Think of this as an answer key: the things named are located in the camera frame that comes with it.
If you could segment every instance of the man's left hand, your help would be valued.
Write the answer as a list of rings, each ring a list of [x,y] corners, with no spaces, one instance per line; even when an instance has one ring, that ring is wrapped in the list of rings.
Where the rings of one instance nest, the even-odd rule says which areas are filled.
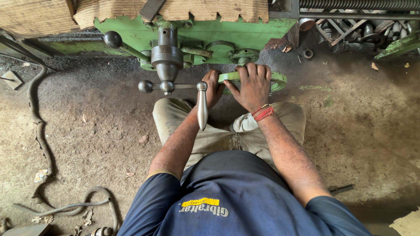
[[[203,81],[207,83],[207,107],[212,108],[219,99],[222,97],[223,90],[225,89],[224,84],[218,84],[220,71],[210,69],[209,72],[203,77]]]

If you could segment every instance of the red thread bracelet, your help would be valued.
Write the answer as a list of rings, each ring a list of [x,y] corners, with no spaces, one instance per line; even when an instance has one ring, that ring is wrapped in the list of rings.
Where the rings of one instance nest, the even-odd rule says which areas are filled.
[[[271,106],[270,104],[265,104],[264,106],[260,107],[258,110],[256,110],[254,113],[252,113],[251,115],[254,116],[258,111],[260,111],[261,109],[265,108],[266,106]]]
[[[264,118],[267,118],[269,115],[274,113],[274,109],[272,106],[270,106],[268,109],[261,112],[257,117],[254,118],[256,122],[261,121]]]

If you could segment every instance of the hand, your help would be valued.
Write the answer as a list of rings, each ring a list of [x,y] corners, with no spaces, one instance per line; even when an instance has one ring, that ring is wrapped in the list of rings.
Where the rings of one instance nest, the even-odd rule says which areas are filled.
[[[241,79],[241,91],[229,80],[225,80],[223,83],[232,92],[239,104],[250,113],[254,113],[268,103],[268,93],[271,86],[270,67],[247,63],[244,66],[237,66],[235,70],[239,73]]]
[[[219,74],[221,74],[220,71],[210,69],[203,77],[203,81],[207,83],[206,99],[208,109],[216,105],[225,89],[224,84],[218,84]]]

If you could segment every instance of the metal lever handle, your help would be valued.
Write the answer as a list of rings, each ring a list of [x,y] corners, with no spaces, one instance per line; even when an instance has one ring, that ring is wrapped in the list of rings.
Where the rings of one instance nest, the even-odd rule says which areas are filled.
[[[207,83],[204,81],[198,82],[197,89],[198,89],[197,119],[198,119],[198,125],[200,126],[200,129],[201,131],[203,131],[206,128],[207,119],[209,116],[208,109],[207,109],[207,97],[206,97]]]
[[[104,41],[106,45],[108,45],[110,48],[117,49],[121,48],[122,50],[132,54],[135,57],[138,57],[144,61],[149,61],[150,58],[143,53],[135,50],[134,48],[128,46],[126,43],[123,42],[123,39],[121,38],[121,35],[115,31],[108,31],[105,33]]]

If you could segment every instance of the man's right hand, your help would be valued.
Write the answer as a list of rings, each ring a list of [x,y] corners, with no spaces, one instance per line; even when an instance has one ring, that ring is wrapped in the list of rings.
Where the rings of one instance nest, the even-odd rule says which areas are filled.
[[[270,91],[271,70],[266,65],[247,63],[237,66],[235,70],[241,79],[241,91],[230,80],[223,83],[232,92],[236,101],[250,113],[254,113],[260,107],[268,104]]]

